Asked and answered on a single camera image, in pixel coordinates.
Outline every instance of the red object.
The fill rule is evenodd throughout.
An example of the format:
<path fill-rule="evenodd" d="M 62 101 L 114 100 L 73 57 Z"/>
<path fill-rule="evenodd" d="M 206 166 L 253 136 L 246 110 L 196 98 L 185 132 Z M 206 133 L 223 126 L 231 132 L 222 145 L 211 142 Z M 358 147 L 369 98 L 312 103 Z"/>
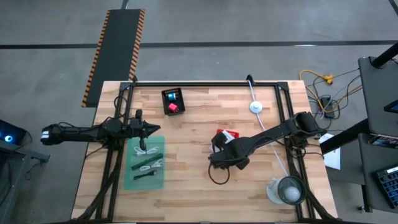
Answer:
<path fill-rule="evenodd" d="M 224 131 L 224 129 L 217 129 L 217 133 L 220 133 L 220 132 L 223 132 L 223 131 Z M 227 131 L 228 133 L 230 133 L 230 135 L 232 135 L 232 137 L 234 137 L 234 138 L 238 138 L 238 137 L 239 137 L 239 133 L 237 133 L 237 132 L 228 131 L 228 130 L 225 130 L 225 131 Z"/>
<path fill-rule="evenodd" d="M 171 112 L 175 113 L 175 112 L 178 111 L 178 106 L 175 105 L 174 103 L 171 103 L 171 104 L 169 105 L 169 110 L 170 110 Z"/>

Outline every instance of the orange and black hazard stripe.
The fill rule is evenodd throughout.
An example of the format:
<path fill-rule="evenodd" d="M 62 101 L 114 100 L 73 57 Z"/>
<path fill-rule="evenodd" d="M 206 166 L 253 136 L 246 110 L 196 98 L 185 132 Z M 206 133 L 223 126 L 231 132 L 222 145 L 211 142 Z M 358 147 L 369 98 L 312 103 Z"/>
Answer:
<path fill-rule="evenodd" d="M 137 27 L 136 40 L 134 41 L 134 48 L 132 50 L 132 59 L 131 59 L 130 72 L 129 72 L 129 81 L 132 81 L 132 79 L 136 76 L 136 68 L 137 68 L 137 62 L 138 62 L 139 46 L 141 44 L 141 36 L 142 36 L 142 31 L 144 29 L 144 17 L 145 17 L 145 10 L 141 9 L 140 12 L 139 12 L 139 18 L 138 18 L 138 27 Z"/>
<path fill-rule="evenodd" d="M 97 66 L 97 60 L 98 60 L 98 56 L 100 55 L 102 42 L 104 41 L 104 34 L 105 34 L 105 30 L 106 30 L 106 25 L 108 24 L 108 19 L 109 19 L 110 13 L 111 13 L 111 11 L 109 11 L 109 10 L 106 12 L 104 25 L 102 26 L 101 36 L 99 38 L 98 45 L 95 50 L 93 65 L 91 66 L 90 75 L 88 76 L 85 95 L 83 97 L 83 102 L 81 103 L 82 107 L 86 107 L 86 105 L 87 105 L 87 96 L 88 96 L 88 92 L 90 91 L 91 82 L 93 81 L 95 67 Z"/>

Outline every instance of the black wire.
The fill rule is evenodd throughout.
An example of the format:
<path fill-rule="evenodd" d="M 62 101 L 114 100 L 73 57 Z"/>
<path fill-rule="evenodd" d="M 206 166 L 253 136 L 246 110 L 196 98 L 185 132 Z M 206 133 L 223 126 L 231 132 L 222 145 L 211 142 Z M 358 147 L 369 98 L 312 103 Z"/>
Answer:
<path fill-rule="evenodd" d="M 215 180 L 213 179 L 213 177 L 211 176 L 210 168 L 211 168 L 211 163 L 209 164 L 208 173 L 209 173 L 210 180 L 213 181 L 213 183 L 218 184 L 218 185 L 223 185 L 223 184 L 226 184 L 226 183 L 229 181 L 229 178 L 231 177 L 231 173 L 229 172 L 229 168 L 226 168 L 226 171 L 227 171 L 227 173 L 228 173 L 228 176 L 227 176 L 227 178 L 226 178 L 226 180 L 225 180 L 224 182 L 217 182 L 217 181 L 215 181 Z"/>
<path fill-rule="evenodd" d="M 61 121 L 61 122 L 58 123 L 59 126 L 62 126 L 61 124 L 66 124 L 66 125 L 74 127 L 74 128 L 76 127 L 76 126 L 74 126 L 74 125 L 72 125 L 72 124 L 70 124 L 68 122 L 64 122 L 64 121 Z"/>
<path fill-rule="evenodd" d="M 2 207 L 3 203 L 6 201 L 8 194 L 10 193 L 11 188 L 12 188 L 12 171 L 11 171 L 11 163 L 9 162 L 9 157 L 7 159 L 7 163 L 8 163 L 8 184 L 9 184 L 9 186 L 8 186 L 7 193 L 5 194 L 4 198 L 0 202 L 0 208 Z"/>
<path fill-rule="evenodd" d="M 43 162 L 38 162 L 38 163 L 36 163 L 36 164 L 34 164 L 32 167 L 30 167 L 30 169 L 26 172 L 26 174 L 25 174 L 25 180 L 30 180 L 30 178 L 32 177 L 32 175 L 31 175 L 31 172 L 32 172 L 32 170 L 35 168 L 35 167 L 37 167 L 38 165 L 40 165 L 40 166 L 42 166 L 43 165 Z"/>
<path fill-rule="evenodd" d="M 320 77 L 314 78 L 314 80 L 313 80 L 313 82 L 312 82 L 313 89 L 315 90 L 315 94 L 316 94 L 316 96 L 317 96 L 317 99 L 319 99 L 319 95 L 318 95 L 317 87 L 315 86 L 315 82 L 316 82 L 319 78 L 320 78 Z"/>
<path fill-rule="evenodd" d="M 355 77 L 355 78 L 353 78 L 349 83 L 348 83 L 348 85 L 347 85 L 347 89 L 346 89 L 346 96 L 344 97 L 344 98 L 347 98 L 347 102 L 346 102 L 346 104 L 344 105 L 344 107 L 342 107 L 342 108 L 340 108 L 340 109 L 338 109 L 338 110 L 335 110 L 335 111 L 333 111 L 333 112 L 336 112 L 336 111 L 341 111 L 342 109 L 344 109 L 344 108 L 346 108 L 347 106 L 348 106 L 348 104 L 349 104 L 349 96 L 348 96 L 348 90 L 349 90 L 349 86 L 358 78 L 359 76 L 357 76 L 357 77 Z"/>
<path fill-rule="evenodd" d="M 126 104 L 127 104 L 127 99 L 125 98 L 125 97 L 123 97 L 123 96 L 117 96 L 114 100 L 113 100 L 113 106 L 114 106 L 114 108 L 116 109 L 118 106 L 116 105 L 116 102 L 117 102 L 117 100 L 119 99 L 119 98 L 121 98 L 122 100 L 124 100 L 125 102 L 126 102 Z M 119 114 L 119 118 L 121 118 L 121 117 L 124 117 L 124 115 L 125 114 Z"/>
<path fill-rule="evenodd" d="M 308 98 L 310 98 L 311 100 L 317 100 L 317 99 L 315 99 L 315 98 L 312 98 L 311 96 L 307 96 Z"/>
<path fill-rule="evenodd" d="M 398 65 L 397 59 L 392 58 L 391 60 Z"/>
<path fill-rule="evenodd" d="M 317 144 L 308 144 L 309 146 L 316 146 L 316 147 L 320 147 L 319 145 L 317 145 Z M 319 153 L 319 152 L 306 152 L 306 154 L 316 154 L 316 155 L 319 155 L 319 156 L 322 156 L 322 158 L 323 159 L 325 159 L 325 156 L 323 156 L 321 153 Z"/>
<path fill-rule="evenodd" d="M 271 138 L 271 139 L 274 140 L 276 143 L 280 144 L 281 146 L 286 146 L 284 143 L 278 141 L 278 140 L 275 139 L 275 138 Z M 298 147 L 296 147 L 296 150 L 303 150 L 304 152 L 303 152 L 303 154 L 301 154 L 301 155 L 296 154 L 296 156 L 295 156 L 295 155 L 293 154 L 293 152 L 292 152 L 293 149 L 294 149 L 294 147 L 291 147 L 290 150 L 288 150 L 288 151 L 289 151 L 290 155 L 292 155 L 292 157 L 293 157 L 294 159 L 298 159 L 298 157 L 304 157 L 304 156 L 307 155 L 307 154 L 318 154 L 318 155 L 320 155 L 320 156 L 323 157 L 323 155 L 320 154 L 320 153 L 318 153 L 318 152 L 307 152 L 307 149 L 306 149 L 306 148 L 300 149 L 300 148 L 298 148 Z"/>
<path fill-rule="evenodd" d="M 91 153 L 87 154 L 87 155 L 85 156 L 85 159 L 87 159 L 87 157 L 90 156 L 91 154 L 98 152 L 100 149 L 103 149 L 104 147 L 105 147 L 105 146 L 102 146 L 102 147 L 100 147 L 99 149 L 96 149 L 96 150 L 92 151 Z"/>
<path fill-rule="evenodd" d="M 337 104 L 337 111 L 338 111 L 337 117 L 330 118 L 330 119 L 339 119 L 340 115 L 341 115 L 340 105 L 338 104 L 338 102 L 336 100 L 332 100 L 330 103 L 331 103 L 332 107 L 333 107 L 333 103 L 336 103 Z"/>
<path fill-rule="evenodd" d="M 331 123 L 332 123 L 332 120 L 329 119 L 329 124 L 328 124 L 328 126 L 325 127 L 325 128 L 322 128 L 322 127 L 318 124 L 318 122 L 317 122 L 317 116 L 318 116 L 318 114 L 320 114 L 319 111 L 321 111 L 321 108 L 320 108 L 320 107 L 318 108 L 318 110 L 317 110 L 317 112 L 315 113 L 315 116 L 314 116 L 313 118 L 314 118 L 315 122 L 317 123 L 317 125 L 318 125 L 318 127 L 319 127 L 320 129 L 326 130 L 326 129 L 330 128 Z"/>

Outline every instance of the white paper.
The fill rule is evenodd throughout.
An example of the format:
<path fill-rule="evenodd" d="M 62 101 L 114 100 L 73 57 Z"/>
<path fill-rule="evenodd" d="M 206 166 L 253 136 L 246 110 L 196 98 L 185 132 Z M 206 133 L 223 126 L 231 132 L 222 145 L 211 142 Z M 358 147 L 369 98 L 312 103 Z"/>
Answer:
<path fill-rule="evenodd" d="M 323 143 L 324 141 L 330 139 L 334 135 L 326 133 L 324 134 L 320 139 L 319 143 Z M 323 161 L 325 163 L 325 166 L 340 170 L 340 148 L 337 148 L 331 152 L 326 153 L 323 155 L 325 158 Z"/>

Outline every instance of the small box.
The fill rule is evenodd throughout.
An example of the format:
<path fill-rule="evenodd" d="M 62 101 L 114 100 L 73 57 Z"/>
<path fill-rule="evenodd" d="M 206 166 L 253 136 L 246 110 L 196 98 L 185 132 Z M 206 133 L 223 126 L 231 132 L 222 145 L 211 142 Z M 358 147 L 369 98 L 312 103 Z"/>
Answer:
<path fill-rule="evenodd" d="M 168 94 L 170 93 L 175 93 L 176 99 L 173 101 L 170 101 L 169 98 L 167 97 Z M 182 114 L 185 111 L 185 105 L 184 105 L 184 99 L 182 97 L 182 91 L 181 88 L 174 88 L 171 90 L 164 90 L 162 91 L 162 99 L 163 99 L 163 109 L 164 109 L 164 114 L 173 116 L 177 114 Z M 169 105 L 173 103 L 178 106 L 178 111 L 177 112 L 171 112 L 169 110 Z"/>

